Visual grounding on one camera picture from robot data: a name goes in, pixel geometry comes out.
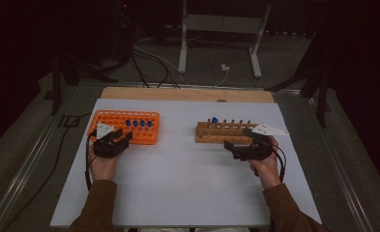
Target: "white tabletop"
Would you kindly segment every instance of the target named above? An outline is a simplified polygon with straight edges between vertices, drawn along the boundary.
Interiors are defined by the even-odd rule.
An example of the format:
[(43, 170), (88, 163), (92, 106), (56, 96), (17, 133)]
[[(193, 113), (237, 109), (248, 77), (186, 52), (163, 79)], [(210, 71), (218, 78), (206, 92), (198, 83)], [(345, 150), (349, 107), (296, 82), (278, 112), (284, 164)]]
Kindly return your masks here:
[[(262, 187), (248, 163), (234, 160), (221, 144), (195, 143), (194, 135), (196, 123), (212, 117), (251, 120), (287, 131), (276, 103), (99, 99), (94, 112), (99, 109), (160, 114), (157, 144), (132, 144), (119, 159), (113, 216), (116, 226), (269, 224)], [(84, 179), (86, 138), (84, 133), (51, 226), (68, 227), (84, 206), (88, 193)], [(276, 140), (287, 157), (285, 184), (300, 209), (321, 222), (290, 136), (276, 136)]]

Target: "brown sleeve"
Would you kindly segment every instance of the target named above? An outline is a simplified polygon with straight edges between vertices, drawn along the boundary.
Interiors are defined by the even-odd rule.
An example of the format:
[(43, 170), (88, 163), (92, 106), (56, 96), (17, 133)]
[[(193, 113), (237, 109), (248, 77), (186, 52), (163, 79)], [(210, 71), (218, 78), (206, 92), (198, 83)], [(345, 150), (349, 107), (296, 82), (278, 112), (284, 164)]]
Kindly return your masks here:
[(325, 232), (327, 229), (301, 212), (285, 184), (265, 189), (265, 201), (277, 232)]
[(71, 232), (114, 231), (112, 215), (117, 185), (112, 181), (93, 182), (81, 215), (70, 225)]

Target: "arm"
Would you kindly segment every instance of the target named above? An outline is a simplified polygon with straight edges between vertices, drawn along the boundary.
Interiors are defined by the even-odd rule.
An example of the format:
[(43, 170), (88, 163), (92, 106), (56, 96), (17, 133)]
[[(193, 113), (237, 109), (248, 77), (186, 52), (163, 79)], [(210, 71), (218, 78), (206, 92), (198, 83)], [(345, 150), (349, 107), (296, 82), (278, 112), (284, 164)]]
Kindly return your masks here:
[[(277, 141), (273, 137), (271, 139), (272, 143), (277, 147)], [(281, 183), (275, 153), (271, 153), (264, 160), (250, 159), (248, 162), (250, 163), (250, 168), (258, 172), (264, 189), (264, 198), (275, 223), (275, 231), (327, 231), (323, 225), (301, 212), (286, 185)]]
[(81, 215), (72, 223), (70, 232), (114, 231), (112, 215), (117, 185), (112, 182), (117, 160), (121, 154), (112, 159), (96, 157), (90, 146), (90, 170), (93, 184), (87, 196)]

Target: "hand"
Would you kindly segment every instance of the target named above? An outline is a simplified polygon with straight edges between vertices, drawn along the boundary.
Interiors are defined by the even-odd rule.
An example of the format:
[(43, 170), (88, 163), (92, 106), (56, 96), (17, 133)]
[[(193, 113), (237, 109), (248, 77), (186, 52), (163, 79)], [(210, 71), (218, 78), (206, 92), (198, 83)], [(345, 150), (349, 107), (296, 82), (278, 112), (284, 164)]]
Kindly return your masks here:
[(112, 181), (115, 175), (116, 167), (117, 167), (117, 160), (118, 158), (121, 157), (121, 153), (111, 159), (96, 157), (93, 151), (93, 145), (90, 145), (88, 156), (89, 156), (89, 161), (91, 162), (90, 171), (91, 171), (91, 175), (93, 176), (93, 181), (97, 181), (97, 180)]
[[(278, 142), (273, 136), (270, 136), (270, 138), (272, 144), (275, 145), (274, 149), (277, 150)], [(277, 155), (274, 152), (264, 160), (248, 159), (247, 162), (250, 163), (249, 167), (252, 171), (258, 172), (263, 189), (269, 189), (281, 184), (278, 174)]]

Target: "cable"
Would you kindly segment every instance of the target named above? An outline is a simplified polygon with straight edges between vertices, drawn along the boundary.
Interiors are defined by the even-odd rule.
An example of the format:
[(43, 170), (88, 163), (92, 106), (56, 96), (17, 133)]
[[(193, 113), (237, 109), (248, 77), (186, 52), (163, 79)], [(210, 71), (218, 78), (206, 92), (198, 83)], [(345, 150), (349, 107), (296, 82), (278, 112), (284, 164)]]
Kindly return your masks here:
[(220, 82), (220, 84), (217, 84), (217, 85), (214, 85), (214, 86), (211, 86), (211, 87), (218, 87), (220, 86), (223, 82), (225, 82), (226, 78), (228, 77), (228, 70), (225, 71), (225, 77), (223, 78), (223, 81)]
[(276, 146), (276, 145), (272, 145), (272, 146), (276, 147), (283, 154), (283, 160), (282, 160), (279, 153), (274, 148), (272, 149), (272, 151), (275, 153), (275, 155), (277, 155), (278, 160), (280, 162), (279, 178), (280, 178), (280, 181), (283, 183), (283, 177), (285, 176), (285, 171), (286, 171), (286, 155), (285, 155), (285, 153), (283, 153), (282, 149), (279, 148), (279, 146)]
[[(215, 46), (215, 45), (216, 46), (229, 45), (229, 44), (238, 42), (238, 41), (240, 41), (241, 39), (243, 39), (244, 37), (247, 36), (247, 34), (231, 33), (231, 34), (235, 34), (237, 37), (235, 39), (233, 39), (233, 40), (229, 40), (229, 41), (226, 41), (226, 42), (214, 43), (214, 40), (220, 40), (220, 38), (212, 39), (212, 38), (210, 38), (208, 36), (209, 34), (211, 34), (211, 33), (205, 33), (205, 35), (201, 34), (197, 38), (192, 39), (191, 41), (189, 41), (188, 47), (200, 47), (200, 46), (208, 47), (208, 46)], [(202, 41), (200, 41), (199, 39), (201, 38), (201, 36), (204, 36), (205, 38), (207, 38), (208, 42), (202, 42)]]
[[(169, 71), (168, 67), (165, 65), (165, 63), (164, 63), (159, 57), (154, 56), (153, 54), (150, 54), (150, 53), (148, 53), (148, 52), (143, 52), (142, 50), (136, 50), (136, 49), (133, 49), (133, 51), (135, 51), (135, 52), (139, 52), (139, 53), (143, 53), (143, 54), (145, 54), (145, 55), (147, 55), (147, 56), (149, 56), (149, 57), (147, 57), (147, 56), (142, 56), (142, 55), (138, 55), (138, 54), (136, 54), (136, 53), (133, 53), (133, 55), (137, 55), (137, 56), (139, 56), (139, 57), (142, 57), (142, 58), (146, 58), (146, 59), (149, 59), (149, 60), (155, 61), (155, 62), (161, 64), (161, 65), (164, 67), (165, 72), (166, 72), (166, 75), (165, 75), (165, 78), (159, 83), (159, 85), (157, 86), (157, 88), (160, 88), (161, 85), (167, 80), (168, 77), (170, 77), (171, 85), (172, 85), (174, 88), (180, 88), (180, 87), (178, 86), (178, 84), (175, 83), (174, 79), (172, 78), (171, 72)], [(155, 79), (152, 79), (152, 78), (150, 78), (150, 77), (147, 76), (147, 75), (145, 75), (145, 76), (146, 76), (147, 78), (151, 79), (151, 80), (156, 81)]]
[(132, 63), (134, 64), (135, 68), (137, 69), (138, 75), (139, 75), (139, 77), (141, 78), (141, 81), (142, 81), (142, 83), (143, 83), (143, 87), (144, 87), (144, 85), (145, 85), (147, 88), (150, 88), (150, 86), (148, 85), (147, 81), (146, 81), (145, 78), (144, 78), (145, 75), (143, 74), (142, 69), (140, 69), (140, 68), (138, 67), (137, 62), (136, 62), (134, 56), (132, 56)]
[[(83, 115), (80, 115), (80, 116), (73, 116), (73, 115), (69, 115), (69, 116), (73, 116), (75, 117), (74, 121), (72, 123), (70, 123), (70, 125), (73, 125), (73, 124), (77, 124), (80, 119), (82, 119), (83, 117), (85, 116), (88, 116), (90, 115), (91, 113), (86, 113), (86, 114), (83, 114)], [(24, 210), (32, 203), (32, 201), (39, 195), (39, 193), (43, 190), (43, 188), (45, 187), (45, 185), (48, 183), (48, 181), (50, 180), (51, 176), (53, 175), (54, 171), (56, 170), (56, 167), (57, 167), (57, 164), (59, 162), (59, 159), (60, 159), (60, 155), (61, 155), (61, 149), (63, 147), (63, 143), (64, 143), (64, 139), (66, 137), (66, 134), (69, 132), (71, 127), (66, 127), (66, 130), (64, 131), (63, 133), (63, 136), (60, 140), (60, 145), (59, 145), (59, 149), (57, 151), (57, 155), (56, 155), (56, 160), (53, 164), (53, 168), (51, 169), (50, 173), (48, 174), (47, 178), (44, 180), (44, 182), (42, 183), (42, 185), (39, 187), (39, 189), (33, 194), (32, 197), (30, 197), (30, 199), (26, 202), (26, 204), (24, 204), (24, 206), (15, 214), (15, 216), (6, 224), (5, 228), (3, 229), (3, 232), (7, 231), (9, 229), (9, 227), (15, 222), (15, 220), (24, 212)]]
[[(89, 20), (89, 17), (88, 17), (88, 14), (86, 13), (86, 9), (82, 3), (82, 1), (79, 1), (80, 2), (80, 5), (81, 5), (81, 8), (83, 10), (83, 13), (84, 13), (84, 17), (86, 18), (87, 20), (87, 23), (88, 24), (91, 24), (90, 23), (90, 20)], [(118, 70), (120, 70), (123, 66), (125, 66), (127, 64), (127, 62), (129, 61), (129, 57), (131, 55), (131, 46), (130, 46), (130, 41), (126, 35), (126, 32), (129, 33), (130, 29), (133, 28), (133, 26), (130, 26), (128, 27), (129, 25), (131, 25), (131, 21), (130, 19), (125, 16), (123, 14), (123, 7), (120, 6), (120, 2), (118, 0), (112, 0), (112, 8), (114, 9), (113, 13), (114, 13), (114, 18), (115, 18), (115, 25), (114, 25), (114, 28), (115, 28), (115, 36), (114, 36), (114, 46), (112, 48), (112, 51), (111, 51), (111, 55), (110, 55), (110, 59), (112, 59), (117, 51), (117, 42), (118, 42), (118, 34), (117, 33), (120, 33), (122, 39), (124, 40), (124, 51), (122, 52), (122, 55), (124, 55), (124, 57), (122, 55), (120, 55), (120, 57), (117, 58), (117, 64), (115, 65), (112, 65), (112, 66), (109, 66), (109, 67), (105, 67), (105, 68), (97, 68), (95, 67), (95, 70), (98, 71), (98, 72), (101, 72), (101, 73), (105, 73), (105, 74), (110, 74), (110, 73), (114, 73)], [(120, 25), (120, 18), (119, 17), (123, 17), (126, 22), (123, 24), (123, 25)], [(92, 31), (91, 31), (91, 27), (89, 27), (89, 32), (90, 32), (90, 35), (93, 35)]]
[(141, 51), (141, 52), (143, 52), (143, 53), (145, 53), (145, 54), (151, 55), (151, 56), (156, 57), (156, 58), (158, 58), (158, 59), (160, 59), (160, 60), (162, 60), (162, 61), (165, 61), (165, 62), (166, 62), (167, 64), (169, 64), (172, 68), (174, 68), (174, 70), (177, 72), (177, 74), (180, 76), (181, 80), (182, 80), (184, 83), (186, 83), (186, 84), (188, 84), (189, 86), (191, 86), (189, 83), (187, 83), (187, 82), (185, 81), (185, 79), (180, 75), (180, 73), (179, 73), (177, 67), (175, 67), (171, 62), (169, 62), (169, 61), (166, 60), (165, 58), (162, 58), (162, 57), (160, 57), (160, 56), (158, 56), (158, 55), (155, 55), (155, 54), (152, 54), (152, 53), (150, 53), (150, 52), (144, 51), (143, 49), (139, 48), (139, 47), (136, 46), (135, 44), (133, 44), (132, 46), (135, 47), (138, 51)]
[(87, 137), (87, 140), (86, 140), (86, 170), (84, 172), (84, 175), (85, 175), (85, 178), (86, 178), (86, 184), (87, 184), (87, 189), (90, 190), (90, 187), (91, 187), (91, 179), (90, 179), (90, 164), (96, 159), (96, 157), (94, 157), (91, 161), (89, 161), (89, 157), (88, 157), (88, 152), (89, 152), (89, 146), (90, 146), (90, 139), (91, 137), (96, 133), (96, 131), (94, 130), (93, 132), (91, 132), (88, 137)]

